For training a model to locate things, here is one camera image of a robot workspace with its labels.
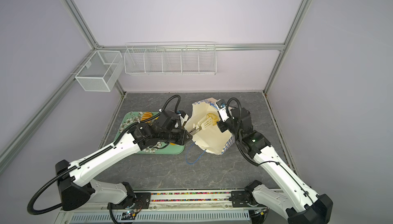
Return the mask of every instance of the blue cable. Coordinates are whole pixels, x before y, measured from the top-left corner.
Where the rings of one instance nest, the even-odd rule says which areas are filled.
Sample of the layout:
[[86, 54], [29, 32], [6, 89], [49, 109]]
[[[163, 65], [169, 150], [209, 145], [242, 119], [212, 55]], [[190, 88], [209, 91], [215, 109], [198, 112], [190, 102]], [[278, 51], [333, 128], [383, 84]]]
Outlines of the blue cable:
[[187, 154], [188, 154], [188, 151], [190, 150], [190, 148], [191, 148], [194, 144], [195, 144], [195, 142], [192, 143], [192, 145], [190, 145], [190, 147], [188, 148], [187, 152], [185, 153], [185, 162], [188, 163], [189, 165], [195, 164], [195, 163], [199, 160], [199, 158], [201, 158], [202, 155], [206, 152], [206, 149], [205, 149], [205, 150], [203, 151], [203, 153], [202, 153], [201, 155], [199, 155], [199, 157], [198, 157], [193, 163], [189, 163], [189, 162], [187, 161]]

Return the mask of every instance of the metal vent grille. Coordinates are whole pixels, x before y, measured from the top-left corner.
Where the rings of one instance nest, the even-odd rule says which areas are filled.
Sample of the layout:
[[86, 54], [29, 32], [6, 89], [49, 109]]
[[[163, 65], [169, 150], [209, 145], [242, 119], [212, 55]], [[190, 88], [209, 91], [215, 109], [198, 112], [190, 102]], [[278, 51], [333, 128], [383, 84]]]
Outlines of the metal vent grille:
[[180, 48], [128, 48], [124, 54], [125, 72], [129, 75], [216, 74], [214, 46]]
[[[204, 221], [248, 221], [248, 210], [219, 210], [219, 211], [166, 211], [141, 212], [135, 220], [121, 220], [122, 212], [117, 212], [118, 222], [204, 222]], [[75, 213], [73, 223], [111, 223], [109, 213]]]

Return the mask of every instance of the white mesh basket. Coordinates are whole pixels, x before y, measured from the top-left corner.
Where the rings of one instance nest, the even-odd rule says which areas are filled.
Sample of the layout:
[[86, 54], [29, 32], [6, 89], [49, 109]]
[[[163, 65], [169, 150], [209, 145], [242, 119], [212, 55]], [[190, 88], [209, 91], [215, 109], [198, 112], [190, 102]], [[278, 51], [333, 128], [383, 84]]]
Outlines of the white mesh basket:
[[75, 75], [85, 91], [110, 92], [124, 67], [120, 51], [96, 50]]
[[125, 72], [129, 75], [216, 74], [215, 47], [127, 48]]

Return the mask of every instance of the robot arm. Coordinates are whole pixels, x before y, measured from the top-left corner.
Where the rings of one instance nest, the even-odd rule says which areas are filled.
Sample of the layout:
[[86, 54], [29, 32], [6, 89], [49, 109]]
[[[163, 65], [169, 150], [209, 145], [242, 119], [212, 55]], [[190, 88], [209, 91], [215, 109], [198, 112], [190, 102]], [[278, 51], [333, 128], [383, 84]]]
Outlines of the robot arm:
[[[237, 102], [238, 108], [229, 110], [232, 100]], [[329, 222], [333, 206], [331, 199], [326, 194], [318, 195], [287, 166], [267, 138], [253, 129], [250, 112], [241, 107], [238, 99], [231, 98], [228, 104], [220, 99], [217, 106], [220, 107], [221, 118], [217, 125], [221, 132], [229, 130], [234, 134], [243, 157], [251, 164], [266, 170], [285, 193], [278, 194], [261, 182], [254, 181], [245, 188], [253, 197], [248, 201], [266, 205], [288, 219], [290, 224]]]
[[[175, 112], [165, 110], [174, 98], [178, 98]], [[159, 114], [129, 125], [113, 143], [71, 163], [66, 160], [57, 163], [56, 177], [34, 194], [27, 205], [27, 211], [32, 215], [43, 214], [58, 207], [70, 211], [88, 202], [110, 202], [119, 204], [123, 209], [133, 207], [138, 200], [127, 182], [111, 184], [98, 182], [93, 178], [121, 159], [155, 146], [158, 142], [184, 145], [191, 140], [192, 136], [183, 128], [188, 115], [184, 111], [177, 111], [179, 102], [180, 96], [174, 95], [167, 100]], [[35, 210], [33, 205], [37, 198], [55, 182], [58, 185], [61, 204]]]

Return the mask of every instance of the green tray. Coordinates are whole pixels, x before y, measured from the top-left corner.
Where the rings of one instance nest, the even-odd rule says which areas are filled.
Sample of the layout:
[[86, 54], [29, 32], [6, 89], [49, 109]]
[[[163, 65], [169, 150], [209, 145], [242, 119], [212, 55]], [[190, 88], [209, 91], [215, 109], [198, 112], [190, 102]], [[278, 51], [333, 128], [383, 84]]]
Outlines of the green tray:
[[[137, 122], [141, 120], [142, 115], [145, 112], [129, 112], [127, 114], [125, 114], [123, 121], [121, 122], [120, 128], [117, 131], [115, 140], [119, 137], [120, 133], [123, 131], [123, 129], [125, 129], [128, 125], [130, 125], [133, 122]], [[159, 142], [156, 147], [163, 147], [165, 146], [166, 143], [161, 143]], [[155, 149], [155, 148], [151, 148], [151, 149], [144, 149], [143, 151], [140, 151], [138, 153], [143, 153], [143, 154], [151, 154], [151, 153], [155, 153], [155, 154], [179, 154], [184, 150], [184, 146], [183, 145], [168, 145], [166, 148], [164, 149]]]

